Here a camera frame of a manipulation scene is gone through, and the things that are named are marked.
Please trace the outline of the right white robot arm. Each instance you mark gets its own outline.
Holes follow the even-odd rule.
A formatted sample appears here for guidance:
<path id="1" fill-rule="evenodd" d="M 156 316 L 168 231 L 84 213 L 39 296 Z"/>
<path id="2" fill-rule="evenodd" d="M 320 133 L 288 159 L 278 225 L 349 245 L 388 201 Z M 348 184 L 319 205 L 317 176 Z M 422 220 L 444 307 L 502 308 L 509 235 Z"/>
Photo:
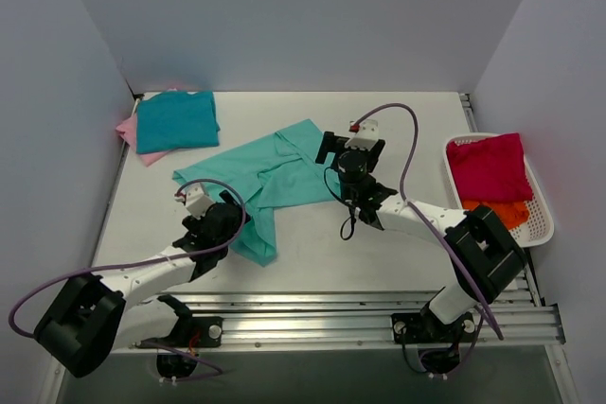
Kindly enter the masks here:
<path id="1" fill-rule="evenodd" d="M 463 326 L 464 318 L 476 309 L 502 339 L 503 331 L 490 304 L 526 266 L 524 251 L 485 205 L 462 210 L 415 202 L 379 183 L 371 173 L 384 145 L 384 140 L 374 136 L 324 132 L 315 161 L 336 173 L 339 190 L 333 197 L 348 209 L 352 222 L 423 237 L 445 249 L 455 278 L 419 313 L 426 337 L 444 339 Z"/>

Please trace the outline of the mint green t-shirt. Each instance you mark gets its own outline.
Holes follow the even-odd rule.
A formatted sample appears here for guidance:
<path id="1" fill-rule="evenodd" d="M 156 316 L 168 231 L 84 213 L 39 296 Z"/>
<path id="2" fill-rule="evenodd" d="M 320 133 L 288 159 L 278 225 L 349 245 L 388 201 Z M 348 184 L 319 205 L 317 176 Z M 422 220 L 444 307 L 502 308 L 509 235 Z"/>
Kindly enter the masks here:
<path id="1" fill-rule="evenodd" d="M 252 217 L 232 249 L 267 266 L 277 257 L 275 211 L 278 208 L 330 202 L 330 188 L 337 179 L 324 182 L 324 169 L 315 163 L 323 133 L 309 119 L 221 152 L 189 167 L 176 169 L 172 180 L 185 184 L 214 179 L 232 186 Z"/>

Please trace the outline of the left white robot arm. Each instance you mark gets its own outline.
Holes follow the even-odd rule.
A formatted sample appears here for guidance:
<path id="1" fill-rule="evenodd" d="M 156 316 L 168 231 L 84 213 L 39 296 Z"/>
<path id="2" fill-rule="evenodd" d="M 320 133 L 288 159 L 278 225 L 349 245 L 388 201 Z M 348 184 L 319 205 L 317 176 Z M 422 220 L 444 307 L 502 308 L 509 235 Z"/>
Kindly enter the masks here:
<path id="1" fill-rule="evenodd" d="M 203 333 L 168 290 L 213 270 L 250 217 L 228 191 L 213 201 L 196 184 L 183 200 L 182 237 L 133 268 L 69 277 L 34 328 L 34 340 L 74 377 L 91 374 L 114 350 L 183 346 Z"/>

